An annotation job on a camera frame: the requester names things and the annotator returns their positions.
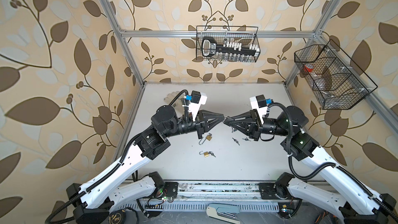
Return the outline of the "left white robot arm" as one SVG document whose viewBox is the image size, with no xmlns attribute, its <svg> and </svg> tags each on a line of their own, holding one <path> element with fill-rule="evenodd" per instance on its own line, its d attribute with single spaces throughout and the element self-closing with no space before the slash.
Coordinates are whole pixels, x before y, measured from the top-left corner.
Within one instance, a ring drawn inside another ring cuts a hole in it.
<svg viewBox="0 0 398 224">
<path fill-rule="evenodd" d="M 45 223 L 100 224 L 122 201 L 154 194 L 163 186 L 158 173 L 150 173 L 127 186 L 121 184 L 170 147 L 169 137 L 195 132 L 201 139 L 222 123 L 223 114 L 200 109 L 206 101 L 205 93 L 180 91 L 171 103 L 156 110 L 150 126 L 128 141 L 114 163 L 84 184 L 71 184 L 67 188 L 69 200 L 54 210 Z"/>
</svg>

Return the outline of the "brass padlock long shackle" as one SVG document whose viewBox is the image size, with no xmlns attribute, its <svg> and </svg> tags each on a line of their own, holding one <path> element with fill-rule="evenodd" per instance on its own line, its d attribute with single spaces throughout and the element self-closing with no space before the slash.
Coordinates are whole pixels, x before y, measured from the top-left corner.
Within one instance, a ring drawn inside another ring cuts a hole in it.
<svg viewBox="0 0 398 224">
<path fill-rule="evenodd" d="M 212 134 L 208 133 L 205 137 L 200 139 L 199 145 L 203 145 L 206 141 L 210 141 L 212 139 Z"/>
</svg>

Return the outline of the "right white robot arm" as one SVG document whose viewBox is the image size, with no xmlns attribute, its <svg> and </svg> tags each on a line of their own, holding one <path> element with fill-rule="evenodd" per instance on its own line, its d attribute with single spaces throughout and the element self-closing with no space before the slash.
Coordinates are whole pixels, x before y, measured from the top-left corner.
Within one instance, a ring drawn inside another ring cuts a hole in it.
<svg viewBox="0 0 398 224">
<path fill-rule="evenodd" d="M 255 141 L 262 134 L 283 136 L 289 173 L 276 182 L 283 192 L 324 209 L 344 224 L 386 224 L 394 213 L 396 200 L 380 194 L 352 175 L 302 128 L 308 118 L 296 106 L 271 103 L 234 117 L 224 124 Z"/>
</svg>

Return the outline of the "black padlock with keys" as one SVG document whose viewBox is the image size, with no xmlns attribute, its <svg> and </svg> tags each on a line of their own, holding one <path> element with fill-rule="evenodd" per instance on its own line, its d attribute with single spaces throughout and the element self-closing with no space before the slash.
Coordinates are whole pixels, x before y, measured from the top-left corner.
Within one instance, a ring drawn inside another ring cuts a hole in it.
<svg viewBox="0 0 398 224">
<path fill-rule="evenodd" d="M 226 118 L 224 119 L 223 123 L 226 124 L 226 125 L 229 125 L 229 123 L 230 123 L 230 118 L 229 118 L 229 117 L 226 117 Z"/>
</svg>

